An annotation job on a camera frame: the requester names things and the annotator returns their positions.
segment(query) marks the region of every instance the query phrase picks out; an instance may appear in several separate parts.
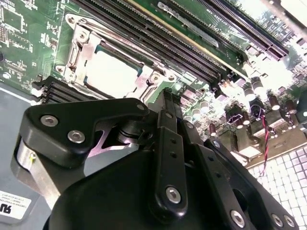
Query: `black ram slot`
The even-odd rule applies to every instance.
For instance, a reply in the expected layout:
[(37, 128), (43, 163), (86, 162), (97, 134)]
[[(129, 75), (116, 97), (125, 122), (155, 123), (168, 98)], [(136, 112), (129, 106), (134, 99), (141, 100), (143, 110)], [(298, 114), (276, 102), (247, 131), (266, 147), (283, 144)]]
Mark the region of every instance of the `black ram slot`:
[(280, 60), (289, 54), (289, 51), (268, 34), (264, 29), (255, 24), (251, 19), (241, 13), (226, 0), (197, 0), (223, 21), (237, 29), (242, 35), (254, 43), (257, 48), (267, 53), (275, 60)]
[(167, 58), (168, 61), (178, 63), (179, 67), (195, 74), (196, 77), (213, 82), (224, 73), (223, 69), (194, 52), (191, 47), (174, 40), (153, 23), (140, 20), (133, 12), (127, 14), (127, 10), (123, 10), (121, 5), (108, 0), (95, 1), (92, 4), (79, 0), (73, 1), (115, 31), (128, 35), (132, 42), (142, 43), (151, 51)]
[(96, 98), (84, 95), (52, 76), (42, 81), (33, 82), (32, 87), (38, 91), (42, 90), (42, 95), (34, 97), (34, 100), (43, 104), (96, 100)]

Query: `barcode label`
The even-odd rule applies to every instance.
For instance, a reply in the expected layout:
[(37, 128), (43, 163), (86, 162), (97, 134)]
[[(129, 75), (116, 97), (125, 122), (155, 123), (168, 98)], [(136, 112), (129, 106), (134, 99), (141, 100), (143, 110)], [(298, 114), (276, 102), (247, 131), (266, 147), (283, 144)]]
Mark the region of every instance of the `barcode label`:
[(0, 215), (22, 219), (30, 204), (28, 198), (0, 191)]

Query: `red and black wire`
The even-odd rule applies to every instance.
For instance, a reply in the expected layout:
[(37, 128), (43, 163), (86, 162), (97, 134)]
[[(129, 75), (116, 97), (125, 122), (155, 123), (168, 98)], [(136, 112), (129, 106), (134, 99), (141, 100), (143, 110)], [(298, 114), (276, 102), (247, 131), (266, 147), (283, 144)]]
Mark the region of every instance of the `red and black wire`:
[(268, 152), (269, 152), (268, 141), (269, 141), (269, 136), (270, 136), (270, 127), (264, 115), (262, 116), (262, 125), (264, 127), (264, 136), (265, 136), (264, 138), (264, 164), (263, 164), (263, 171), (260, 173), (260, 176), (264, 176), (265, 169), (267, 167)]

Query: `electrolytic capacitor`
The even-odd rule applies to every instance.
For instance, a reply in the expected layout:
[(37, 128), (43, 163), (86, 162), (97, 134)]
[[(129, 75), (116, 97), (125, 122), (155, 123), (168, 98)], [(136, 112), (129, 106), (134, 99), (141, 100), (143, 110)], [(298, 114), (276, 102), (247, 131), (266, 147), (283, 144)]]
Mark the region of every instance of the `electrolytic capacitor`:
[(201, 119), (201, 110), (198, 109), (198, 108), (193, 109), (192, 110), (192, 115), (193, 115), (193, 118), (196, 119), (196, 120)]
[(215, 127), (215, 124), (210, 124), (210, 125), (209, 125), (209, 132), (210, 132), (210, 136), (211, 136), (211, 137), (215, 137), (215, 136), (216, 136), (216, 127)]
[(236, 121), (236, 128), (237, 128), (237, 129), (243, 128), (242, 119), (239, 119), (239, 120)]
[(201, 102), (200, 106), (201, 106), (201, 112), (203, 114), (206, 114), (207, 112), (210, 111), (209, 102), (206, 101)]
[(244, 112), (242, 113), (242, 116), (243, 116), (243, 117), (242, 117), (243, 124), (244, 124), (245, 126), (248, 126), (248, 125), (250, 124), (248, 112), (244, 111)]
[(294, 101), (292, 101), (292, 100), (286, 101), (285, 106), (286, 106), (286, 110), (289, 114), (296, 114), (297, 113), (296, 105), (295, 105)]
[(262, 95), (264, 93), (263, 84), (260, 80), (255, 81), (253, 84), (253, 90), (256, 94)]
[(269, 97), (269, 101), (270, 101), (272, 110), (279, 110), (280, 109), (280, 105), (278, 103), (278, 100), (277, 100), (276, 96)]
[(184, 119), (186, 120), (186, 121), (189, 121), (189, 122), (192, 122), (192, 120), (193, 120), (193, 118), (191, 117), (191, 116), (185, 116), (184, 117)]
[(251, 87), (246, 88), (244, 90), (244, 95), (249, 102), (253, 101), (256, 98), (256, 95)]

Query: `metal grille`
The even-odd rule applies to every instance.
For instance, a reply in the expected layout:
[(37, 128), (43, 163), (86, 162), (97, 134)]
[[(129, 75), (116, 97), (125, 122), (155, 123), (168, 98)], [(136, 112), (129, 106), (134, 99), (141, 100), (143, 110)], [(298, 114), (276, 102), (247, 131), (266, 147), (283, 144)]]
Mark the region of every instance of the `metal grille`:
[(263, 164), (249, 170), (259, 183), (307, 230), (307, 147), (270, 160), (265, 175)]

